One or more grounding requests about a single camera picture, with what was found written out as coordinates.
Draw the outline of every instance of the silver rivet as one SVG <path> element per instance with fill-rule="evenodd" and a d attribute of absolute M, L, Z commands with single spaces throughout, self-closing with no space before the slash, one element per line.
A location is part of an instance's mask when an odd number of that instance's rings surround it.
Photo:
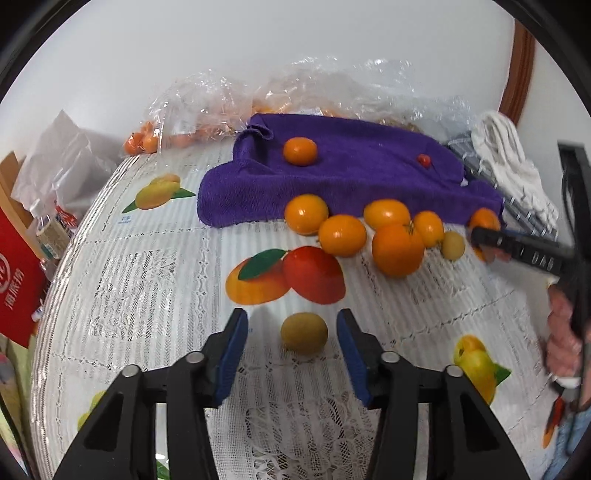
<path fill-rule="evenodd" d="M 201 352 L 191 352 L 185 357 L 185 360 L 190 364 L 200 364 L 205 360 L 205 355 Z"/>
<path fill-rule="evenodd" d="M 384 352 L 382 353 L 382 360 L 387 364 L 396 364 L 400 360 L 400 355 L 396 352 Z"/>
<path fill-rule="evenodd" d="M 134 377 L 139 373 L 139 367 L 137 365 L 128 365 L 121 371 L 121 375 L 125 378 Z"/>
<path fill-rule="evenodd" d="M 450 377 L 456 378 L 459 378 L 464 374 L 464 370 L 462 370 L 457 365 L 449 365 L 448 367 L 446 367 L 445 371 Z"/>

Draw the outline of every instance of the red bag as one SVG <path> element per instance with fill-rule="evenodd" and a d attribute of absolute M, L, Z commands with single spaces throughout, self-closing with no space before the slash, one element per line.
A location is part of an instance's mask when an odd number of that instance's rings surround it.
<path fill-rule="evenodd" d="M 39 259 L 0 209 L 0 333 L 28 348 L 47 285 Z"/>

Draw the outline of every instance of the purple cloth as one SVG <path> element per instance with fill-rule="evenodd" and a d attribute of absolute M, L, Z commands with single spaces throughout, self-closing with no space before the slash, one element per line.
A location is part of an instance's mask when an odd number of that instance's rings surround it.
<path fill-rule="evenodd" d="M 311 138 L 318 159 L 297 167 L 283 158 L 292 137 Z M 417 161 L 431 157 L 430 168 Z M 502 211 L 487 183 L 464 178 L 462 163 L 425 135 L 383 125 L 310 115 L 254 115 L 236 139 L 233 160 L 208 171 L 199 187 L 197 214 L 211 226 L 283 218 L 295 196 L 313 193 L 332 215 L 363 216 L 374 200 L 398 199 L 414 215 L 436 212 L 444 222 L 465 225 L 481 207 Z"/>

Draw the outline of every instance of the lace pattern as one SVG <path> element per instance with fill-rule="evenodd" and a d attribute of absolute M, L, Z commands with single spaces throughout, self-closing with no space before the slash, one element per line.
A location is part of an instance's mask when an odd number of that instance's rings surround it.
<path fill-rule="evenodd" d="M 48 296 L 35 353 L 31 421 L 44 479 L 55 473 L 94 393 L 125 365 L 171 365 L 224 327 L 235 305 L 223 286 L 236 265 L 267 248 L 315 244 L 283 222 L 210 229 L 195 215 L 194 199 L 131 218 L 120 213 L 163 163 L 181 176 L 184 188 L 197 192 L 205 172 L 231 158 L 231 148 L 224 141 L 170 151 L 158 164 L 153 157 L 131 158 L 85 218 Z M 421 269 L 400 281 L 376 271 L 371 242 L 356 258 L 339 261 L 347 288 L 340 302 L 318 305 L 289 291 L 246 308 L 251 330 L 232 394 L 206 413 L 220 478 L 364 477 L 378 412 L 366 411 L 349 383 L 335 327 L 344 307 L 384 348 L 421 367 L 442 369 L 462 334 L 478 335 L 494 360 L 513 371 L 492 409 L 530 476 L 540 478 L 552 455 L 540 443 L 554 396 L 525 293 L 471 251 L 456 263 L 429 251 Z M 286 352 L 279 337 L 283 319 L 306 311 L 329 327 L 324 351 L 311 358 Z M 159 425 L 165 424 L 163 410 Z M 426 474 L 427 423 L 421 407 L 417 479 Z M 157 452 L 167 458 L 163 429 Z"/>

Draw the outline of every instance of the blue gripper pad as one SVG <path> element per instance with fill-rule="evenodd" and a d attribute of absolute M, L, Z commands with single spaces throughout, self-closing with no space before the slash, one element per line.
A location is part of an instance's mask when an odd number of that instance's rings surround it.
<path fill-rule="evenodd" d="M 350 319 L 353 319 L 356 326 L 355 319 L 350 310 L 343 309 L 336 317 L 336 333 L 339 338 L 340 348 L 345 357 L 345 363 L 347 364 L 347 370 L 349 371 L 349 378 L 353 385 L 355 396 L 367 408 L 373 400 L 373 396 L 368 390 L 368 369 L 353 339 L 353 332 L 348 325 L 348 316 L 350 316 Z"/>
<path fill-rule="evenodd" d="M 234 383 L 234 376 L 236 375 L 236 369 L 238 368 L 238 363 L 240 363 L 240 357 L 244 351 L 247 336 L 248 315 L 244 310 L 240 309 L 236 321 L 236 327 L 228 341 L 228 347 L 217 364 L 216 391 L 213 396 L 214 402 L 217 405 L 221 405 L 230 395 L 232 384 Z"/>

